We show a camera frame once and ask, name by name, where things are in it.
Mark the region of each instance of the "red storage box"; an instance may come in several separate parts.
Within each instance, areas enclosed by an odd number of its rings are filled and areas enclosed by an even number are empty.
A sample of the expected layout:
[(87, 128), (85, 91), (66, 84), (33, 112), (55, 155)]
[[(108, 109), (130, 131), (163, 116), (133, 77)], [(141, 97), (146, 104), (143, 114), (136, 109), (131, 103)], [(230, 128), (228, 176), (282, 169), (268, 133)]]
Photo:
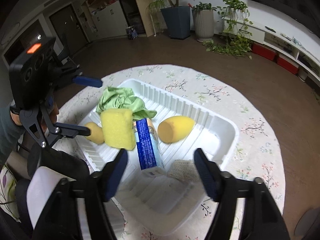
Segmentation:
[(274, 60), (277, 55), (277, 52), (274, 49), (255, 42), (252, 44), (252, 52), (270, 60)]
[(292, 74), (298, 73), (298, 67), (299, 65), (291, 60), (290, 58), (286, 57), (285, 55), (279, 54), (279, 57), (277, 58), (277, 64), (281, 67), (284, 67), (286, 70), (289, 70)]

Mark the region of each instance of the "blue planter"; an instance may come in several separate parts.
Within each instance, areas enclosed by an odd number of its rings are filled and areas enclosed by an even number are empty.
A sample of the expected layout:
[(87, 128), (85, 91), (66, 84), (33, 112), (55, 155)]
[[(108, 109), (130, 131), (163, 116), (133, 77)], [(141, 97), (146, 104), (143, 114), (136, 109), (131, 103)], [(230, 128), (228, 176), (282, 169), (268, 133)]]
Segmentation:
[(161, 9), (171, 39), (184, 40), (190, 36), (190, 7)]

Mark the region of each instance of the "door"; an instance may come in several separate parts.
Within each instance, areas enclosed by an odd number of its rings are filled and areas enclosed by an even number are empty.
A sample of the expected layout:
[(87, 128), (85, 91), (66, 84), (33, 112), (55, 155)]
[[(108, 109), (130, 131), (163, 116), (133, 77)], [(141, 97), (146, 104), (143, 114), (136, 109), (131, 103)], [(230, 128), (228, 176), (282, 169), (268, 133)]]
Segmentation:
[(86, 45), (87, 39), (71, 5), (54, 13), (49, 18), (60, 40), (62, 34), (66, 33), (71, 55)]

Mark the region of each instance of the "toothpaste box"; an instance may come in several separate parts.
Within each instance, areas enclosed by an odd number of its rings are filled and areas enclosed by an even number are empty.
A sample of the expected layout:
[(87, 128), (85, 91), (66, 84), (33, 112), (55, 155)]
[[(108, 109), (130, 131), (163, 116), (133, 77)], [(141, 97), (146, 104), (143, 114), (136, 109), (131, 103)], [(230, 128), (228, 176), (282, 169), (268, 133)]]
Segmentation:
[(151, 120), (144, 118), (136, 121), (133, 123), (133, 128), (141, 171), (151, 177), (165, 175), (159, 151), (158, 135)]

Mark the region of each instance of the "screw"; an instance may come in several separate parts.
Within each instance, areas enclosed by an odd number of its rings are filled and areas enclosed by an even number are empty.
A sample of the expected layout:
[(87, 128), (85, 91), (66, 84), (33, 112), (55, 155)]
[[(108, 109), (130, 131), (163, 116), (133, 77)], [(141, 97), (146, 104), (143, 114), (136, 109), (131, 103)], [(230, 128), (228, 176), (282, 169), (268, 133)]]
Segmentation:
[(221, 172), (221, 176), (224, 177), (224, 178), (230, 178), (231, 177), (231, 174), (227, 171), (222, 171)]
[(254, 182), (256, 182), (258, 184), (262, 184), (263, 180), (260, 177), (256, 177), (256, 178), (254, 178)]

